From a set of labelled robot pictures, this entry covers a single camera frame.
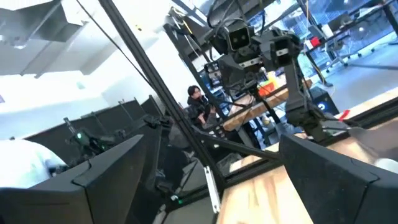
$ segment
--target glass window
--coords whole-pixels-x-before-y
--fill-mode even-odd
[[[301,8],[297,8],[294,12],[286,15],[272,26],[278,27],[282,30],[293,31],[296,35],[303,39],[308,31],[307,25],[308,20],[305,17],[305,14]]]
[[[327,24],[342,13],[353,12],[367,2],[371,4],[373,0],[309,0],[308,8],[318,24]]]
[[[266,25],[278,19],[290,6],[293,6],[296,0],[274,1],[264,10],[266,12]]]

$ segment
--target chair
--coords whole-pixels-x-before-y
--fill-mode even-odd
[[[320,40],[327,40],[328,37],[315,25],[311,25],[309,28],[309,31],[314,37],[318,37]],[[326,66],[326,72],[330,72],[329,68],[333,67],[336,63],[341,62],[345,67],[348,66],[346,62],[343,61],[344,58],[350,57],[351,54],[349,55],[340,55],[338,53],[339,50],[341,50],[344,46],[343,40],[348,38],[349,35],[345,35],[342,38],[333,38],[333,42],[329,44],[329,42],[323,43],[325,45],[325,48],[322,50],[324,52],[330,51],[333,52],[336,55],[336,58],[333,59],[329,65]]]
[[[343,59],[344,59],[344,58],[350,58],[352,54],[340,55],[339,52],[338,52],[338,51],[341,50],[341,49],[343,48],[343,46],[344,46],[343,40],[346,39],[346,38],[348,38],[348,37],[349,37],[349,35],[345,35],[345,36],[343,36],[343,37],[340,38],[340,39],[334,38],[334,39],[333,39],[333,43],[330,44],[330,45],[328,45],[328,46],[325,48],[325,49],[327,49],[327,50],[331,50],[331,51],[336,55],[336,58],[333,59],[333,60],[330,62],[329,65],[326,66],[326,72],[327,72],[327,73],[330,72],[330,71],[329,71],[329,68],[333,67],[333,66],[334,66],[335,64],[337,64],[338,62],[341,62],[341,63],[344,65],[344,67],[347,67],[347,66],[348,66],[348,63],[344,62]]]

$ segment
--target wooden board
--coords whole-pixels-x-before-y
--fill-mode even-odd
[[[398,88],[351,108],[347,118],[398,97]],[[266,150],[278,151],[278,144]],[[337,142],[330,147],[336,152],[372,164],[375,158],[366,154],[353,138]],[[239,169],[256,160],[248,156],[235,162],[231,170]],[[218,215],[219,224],[311,224],[298,193],[294,189],[285,167],[276,168],[251,180],[226,189]]]
[[[308,87],[312,86],[312,81],[311,79],[306,80]],[[276,93],[274,96],[270,96],[267,98],[267,102],[271,108],[275,108],[278,105],[281,105],[283,102],[287,100],[287,97],[289,96],[289,91],[285,88],[281,90],[280,92]],[[254,97],[251,95],[246,95],[236,101],[235,103],[242,104],[242,105],[248,105],[254,101]],[[232,114],[235,114],[236,112],[240,111],[242,107],[239,106],[232,106],[231,111],[229,112],[228,116],[231,116]],[[266,106],[263,103],[258,103],[251,108],[247,109],[247,111],[237,115],[233,119],[230,119],[226,121],[223,124],[223,127],[227,131],[232,131],[236,127],[239,127],[240,125],[260,116],[261,114],[265,113],[267,111]]]

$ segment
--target person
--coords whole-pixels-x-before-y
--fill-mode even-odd
[[[0,140],[0,188],[27,189],[52,177],[66,163],[50,149],[23,139]]]
[[[192,85],[188,87],[187,104],[198,111],[197,119],[199,119],[202,124],[206,123],[210,110],[213,107],[209,104],[206,97],[202,95],[198,86]]]

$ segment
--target yellow object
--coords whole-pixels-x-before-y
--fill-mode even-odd
[[[274,88],[279,88],[278,79],[276,78],[276,72],[271,71],[267,74],[268,81],[274,84]]]
[[[265,117],[265,116],[262,117],[262,124],[264,126],[267,126],[269,123],[270,123],[270,121],[269,121],[269,119],[267,117]]]

